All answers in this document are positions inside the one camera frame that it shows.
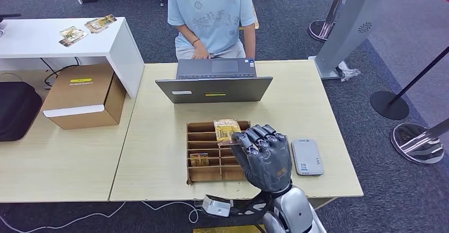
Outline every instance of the touchpad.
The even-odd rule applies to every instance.
[[[213,73],[236,73],[238,72],[237,60],[212,60]]]

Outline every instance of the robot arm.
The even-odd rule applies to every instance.
[[[326,232],[304,192],[292,185],[287,137],[266,124],[234,133],[232,138],[238,142],[232,152],[246,179],[262,190],[257,197],[263,196],[270,206],[263,215],[267,233]]]

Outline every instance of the white cable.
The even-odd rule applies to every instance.
[[[143,204],[145,204],[147,207],[153,209],[154,211],[157,211],[157,210],[159,210],[159,209],[161,209],[161,208],[163,208],[163,207],[166,207],[166,206],[168,206],[168,205],[177,204],[177,203],[178,203],[178,204],[188,205],[189,207],[193,208],[193,210],[190,211],[190,213],[188,214],[188,220],[189,220],[191,223],[196,223],[196,222],[198,221],[199,217],[200,217],[199,214],[198,214],[198,211],[201,211],[201,210],[200,210],[200,209],[196,209],[194,206],[192,206],[192,205],[190,205],[189,203],[186,203],[186,202],[175,201],[175,202],[167,203],[167,204],[165,204],[165,205],[161,205],[161,206],[158,207],[158,208],[153,208],[152,206],[148,205],[148,204],[147,204],[146,202],[144,202],[144,201],[141,201],[141,202],[142,202]],[[10,228],[11,230],[14,230],[15,232],[18,232],[18,233],[31,233],[31,232],[35,232],[35,231],[40,230],[40,229],[62,229],[62,228],[64,228],[64,227],[66,227],[66,226],[71,225],[71,224],[74,223],[74,222],[77,222],[77,221],[86,219],[86,218],[91,217],[91,216],[103,216],[103,217],[106,217],[106,218],[110,218],[110,217],[112,217],[114,214],[116,214],[120,209],[122,209],[122,207],[123,207],[125,204],[126,204],[126,201],[123,202],[123,203],[120,205],[119,208],[117,208],[112,214],[110,214],[110,215],[108,215],[108,216],[105,215],[105,214],[103,214],[103,213],[91,213],[91,214],[88,214],[88,215],[86,215],[86,216],[83,216],[83,217],[80,217],[80,218],[78,218],[78,219],[75,219],[75,220],[73,220],[73,221],[71,221],[71,222],[69,222],[69,223],[67,223],[67,224],[65,224],[65,225],[59,226],[59,227],[54,227],[54,226],[42,226],[42,227],[35,228],[35,229],[33,229],[33,230],[30,230],[30,231],[21,231],[21,230],[18,230],[18,229],[16,229],[16,228],[12,227],[11,225],[9,225],[9,224],[5,221],[5,219],[3,219],[2,216],[0,216],[0,220],[1,220],[1,221],[2,221],[8,228]],[[192,215],[193,212],[196,212],[196,220],[195,220],[195,221],[192,221],[192,219],[190,219],[190,216]]]
[[[168,203],[168,204],[165,204],[165,205],[161,205],[161,206],[158,207],[158,208],[153,208],[152,206],[148,205],[145,201],[141,201],[141,202],[142,202],[143,204],[145,204],[147,207],[153,209],[154,211],[157,211],[157,210],[159,210],[159,209],[161,209],[161,208],[163,208],[163,207],[166,207],[166,206],[168,206],[168,205],[171,205],[171,204],[184,204],[184,205],[188,205],[189,207],[191,207],[191,208],[193,209],[193,210],[190,211],[190,213],[188,214],[188,220],[190,221],[190,223],[196,223],[196,222],[198,221],[198,219],[200,218],[200,216],[198,215],[198,211],[201,211],[200,209],[196,209],[194,206],[190,205],[189,203],[185,203],[185,202],[182,202],[182,201],[175,201],[175,202],[172,202],[172,203]],[[192,221],[192,219],[190,219],[190,216],[192,215],[193,212],[196,213],[196,220],[195,220],[195,221]]]
[[[14,74],[14,73],[2,73],[2,74],[0,74],[0,77],[1,76],[3,76],[3,75],[6,75],[6,74],[9,74],[9,75],[14,75],[14,76],[16,76],[17,78],[19,78],[20,79],[20,81],[22,81],[23,82],[23,79],[19,76],[19,75],[17,75],[17,74]]]

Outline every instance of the black bag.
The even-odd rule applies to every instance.
[[[41,105],[41,97],[27,83],[0,82],[0,141],[21,139]]]

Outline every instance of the person's hand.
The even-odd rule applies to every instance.
[[[268,124],[236,132],[232,145],[249,183],[265,192],[279,192],[291,184],[292,159],[287,136]]]
[[[192,59],[208,59],[210,58],[208,50],[203,45],[203,43],[198,40],[193,43],[193,47],[195,47],[195,53],[193,54]]]

